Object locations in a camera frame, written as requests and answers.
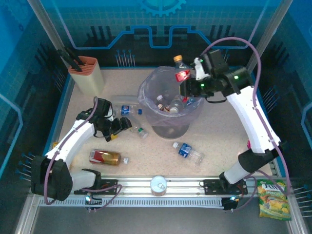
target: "blue enclosure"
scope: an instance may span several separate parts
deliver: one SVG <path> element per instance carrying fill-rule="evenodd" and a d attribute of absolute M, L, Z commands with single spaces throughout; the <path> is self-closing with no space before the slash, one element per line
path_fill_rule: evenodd
<path fill-rule="evenodd" d="M 0 1 L 0 233 L 15 230 L 29 178 L 17 174 L 26 156 L 43 155 L 70 77 L 55 42 L 32 7 L 42 4 L 65 46 L 96 57 L 102 68 L 138 69 L 186 63 L 219 38 L 263 44 L 273 19 L 283 18 L 261 57 L 259 90 L 272 127 L 289 143 L 291 177 L 312 180 L 312 2 L 294 0 L 19 0 Z M 250 62 L 252 51 L 237 41 L 221 49 L 230 66 Z M 311 218 L 306 219 L 311 225 Z"/>

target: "speckled tabletop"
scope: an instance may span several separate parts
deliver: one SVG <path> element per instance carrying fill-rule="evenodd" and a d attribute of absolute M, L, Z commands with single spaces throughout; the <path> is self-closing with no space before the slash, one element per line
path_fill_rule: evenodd
<path fill-rule="evenodd" d="M 137 95 L 139 85 L 152 70 L 102 72 L 105 88 L 99 98 L 110 100 L 111 95 Z M 91 107 L 93 98 L 83 95 L 75 84 L 59 138 L 62 139 L 70 130 L 78 113 Z M 185 135 L 176 140 L 157 136 L 144 116 L 138 119 L 149 131 L 146 139 L 140 139 L 129 130 L 120 133 L 111 142 L 92 137 L 79 150 L 71 164 L 71 171 L 89 168 L 108 176 L 218 176 L 237 161 L 239 153 L 247 149 L 247 134 L 229 102 L 204 103 L 199 118 L 190 125 Z M 175 141 L 186 142 L 195 150 L 203 152 L 205 158 L 201 165 L 196 166 L 181 157 L 172 147 Z M 93 149 L 120 152 L 122 156 L 129 158 L 129 163 L 119 166 L 91 164 L 89 154 Z M 272 174 L 268 164 L 262 170 Z"/>

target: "blue bottle label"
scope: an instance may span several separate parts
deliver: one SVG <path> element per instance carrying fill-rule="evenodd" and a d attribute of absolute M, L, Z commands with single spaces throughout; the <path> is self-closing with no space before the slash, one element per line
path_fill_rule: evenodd
<path fill-rule="evenodd" d="M 179 150 L 179 155 L 182 155 L 183 157 L 187 157 L 191 150 L 192 150 L 192 147 L 190 145 L 183 143 L 183 145 L 181 146 L 181 149 Z"/>
<path fill-rule="evenodd" d="M 191 104 L 193 104 L 195 102 L 195 100 L 194 99 L 192 99 L 192 98 L 190 98 L 190 99 L 188 99 L 188 101 L 186 102 L 186 105 L 188 106 L 188 105 L 191 105 Z"/>
<path fill-rule="evenodd" d="M 128 115 L 129 111 L 130 111 L 130 106 L 121 106 L 120 112 L 122 116 Z"/>

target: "can lid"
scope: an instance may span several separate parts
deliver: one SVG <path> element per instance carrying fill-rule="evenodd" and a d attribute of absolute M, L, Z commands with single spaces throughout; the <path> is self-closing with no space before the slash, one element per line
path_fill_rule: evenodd
<path fill-rule="evenodd" d="M 178 142 L 175 142 L 175 143 L 173 144 L 173 147 L 176 149 L 178 144 L 179 144 Z"/>
<path fill-rule="evenodd" d="M 175 106 L 171 107 L 170 108 L 170 111 L 169 111 L 171 114 L 175 114 L 175 113 L 179 113 L 179 109 L 176 108 Z"/>
<path fill-rule="evenodd" d="M 167 188 L 167 181 L 164 177 L 157 175 L 151 180 L 151 190 L 156 193 L 161 193 Z"/>
<path fill-rule="evenodd" d="M 156 97 L 157 101 L 161 100 L 163 98 L 162 95 L 159 95 L 158 97 Z"/>
<path fill-rule="evenodd" d="M 182 55 L 177 55 L 174 57 L 174 62 L 178 62 L 182 60 Z"/>

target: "gear logo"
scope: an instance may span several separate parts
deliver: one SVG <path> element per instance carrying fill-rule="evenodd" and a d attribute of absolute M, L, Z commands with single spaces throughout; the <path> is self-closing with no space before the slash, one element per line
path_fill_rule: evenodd
<path fill-rule="evenodd" d="M 141 9 L 146 13 L 152 13 L 152 16 L 159 15 L 169 16 L 170 13 L 175 14 L 176 9 L 181 9 L 181 5 L 186 3 L 185 0 L 138 0 Z"/>

